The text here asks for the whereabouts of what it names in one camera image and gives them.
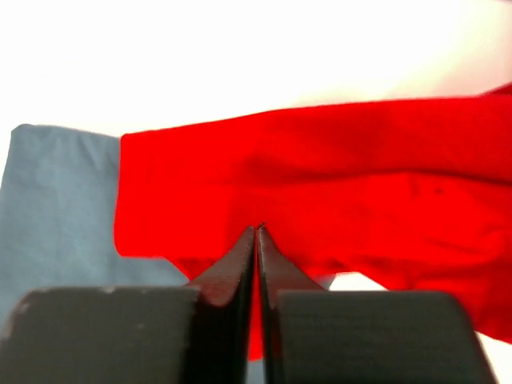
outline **white surface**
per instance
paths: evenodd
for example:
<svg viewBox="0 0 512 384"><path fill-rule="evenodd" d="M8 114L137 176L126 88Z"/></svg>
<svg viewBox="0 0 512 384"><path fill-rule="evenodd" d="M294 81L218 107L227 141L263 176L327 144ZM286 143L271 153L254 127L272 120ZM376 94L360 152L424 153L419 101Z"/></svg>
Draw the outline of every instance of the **white surface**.
<svg viewBox="0 0 512 384"><path fill-rule="evenodd" d="M0 170L24 122L120 135L511 80L505 0L0 0ZM512 383L512 347L484 342Z"/></svg>

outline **red cloth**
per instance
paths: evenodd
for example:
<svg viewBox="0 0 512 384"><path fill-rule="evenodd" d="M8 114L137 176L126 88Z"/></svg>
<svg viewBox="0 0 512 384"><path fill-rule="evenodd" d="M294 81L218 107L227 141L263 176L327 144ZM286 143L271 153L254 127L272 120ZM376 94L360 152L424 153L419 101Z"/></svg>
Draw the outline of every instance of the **red cloth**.
<svg viewBox="0 0 512 384"><path fill-rule="evenodd" d="M193 278L263 221L311 276L450 292L477 330L512 342L512 97L276 110L122 137L121 255L163 256Z"/></svg>
<svg viewBox="0 0 512 384"><path fill-rule="evenodd" d="M512 82L509 84L505 84L504 86L500 86L489 92L488 94L509 94L512 95Z"/></svg>

